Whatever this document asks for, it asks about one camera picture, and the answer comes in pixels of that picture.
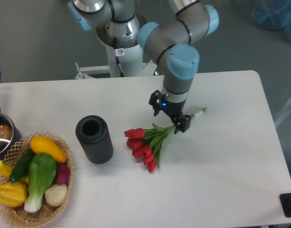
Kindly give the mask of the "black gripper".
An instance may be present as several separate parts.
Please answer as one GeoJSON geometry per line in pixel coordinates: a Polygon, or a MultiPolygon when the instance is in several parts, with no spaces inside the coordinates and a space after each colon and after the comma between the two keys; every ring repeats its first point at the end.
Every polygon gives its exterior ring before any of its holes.
{"type": "Polygon", "coordinates": [[[190,128],[191,115],[182,113],[185,102],[186,93],[161,93],[159,90],[154,91],[149,99],[149,105],[152,106],[154,116],[163,111],[171,118],[175,126],[174,134],[178,132],[184,133],[190,128]]]}

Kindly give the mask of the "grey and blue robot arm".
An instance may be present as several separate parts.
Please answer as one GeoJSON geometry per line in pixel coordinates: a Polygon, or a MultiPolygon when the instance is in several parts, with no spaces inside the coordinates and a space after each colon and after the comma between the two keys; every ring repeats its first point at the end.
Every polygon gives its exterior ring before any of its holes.
{"type": "Polygon", "coordinates": [[[68,8],[83,30],[96,30],[111,77],[141,76],[143,55],[152,59],[164,81],[149,104],[154,114],[163,111],[170,117],[176,132],[185,132],[191,116],[182,110],[200,60],[192,44],[217,29],[219,15],[198,0],[171,0],[169,5],[176,19],[166,26],[142,24],[133,0],[71,0],[68,8]]]}

